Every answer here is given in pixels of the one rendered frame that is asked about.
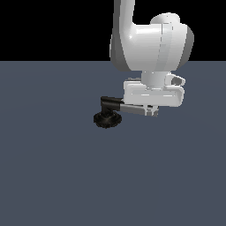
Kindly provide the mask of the grey faucet handle lever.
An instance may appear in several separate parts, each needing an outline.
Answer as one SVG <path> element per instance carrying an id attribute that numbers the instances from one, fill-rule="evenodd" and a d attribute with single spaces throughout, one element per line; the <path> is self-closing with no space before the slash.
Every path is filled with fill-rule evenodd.
<path id="1" fill-rule="evenodd" d="M 127 112 L 127 113 L 132 113 L 132 114 L 139 114 L 139 115 L 144 115 L 145 110 L 143 109 L 142 106 L 138 105 L 131 105 L 131 104 L 120 104 L 120 110 L 122 112 Z"/>

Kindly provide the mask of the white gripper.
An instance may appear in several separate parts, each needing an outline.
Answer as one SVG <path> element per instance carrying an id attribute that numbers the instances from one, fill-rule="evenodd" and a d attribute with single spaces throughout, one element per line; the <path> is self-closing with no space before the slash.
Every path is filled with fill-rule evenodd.
<path id="1" fill-rule="evenodd" d="M 147 90 L 147 86 L 140 81 L 127 80 L 124 82 L 124 103 L 133 105 L 151 105 L 152 117 L 158 116 L 158 106 L 178 107 L 184 99 L 183 85 L 165 85 L 163 88 Z M 151 116 L 151 109 L 144 108 L 144 115 Z"/>

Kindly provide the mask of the black faucet base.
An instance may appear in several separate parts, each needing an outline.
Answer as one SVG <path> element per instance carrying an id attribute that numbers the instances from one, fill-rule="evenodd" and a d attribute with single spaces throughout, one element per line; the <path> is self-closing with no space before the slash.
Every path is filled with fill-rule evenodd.
<path id="1" fill-rule="evenodd" d="M 122 117 L 118 114 L 122 102 L 121 98 L 102 96 L 102 111 L 94 115 L 94 123 L 104 129 L 116 127 L 122 122 Z"/>

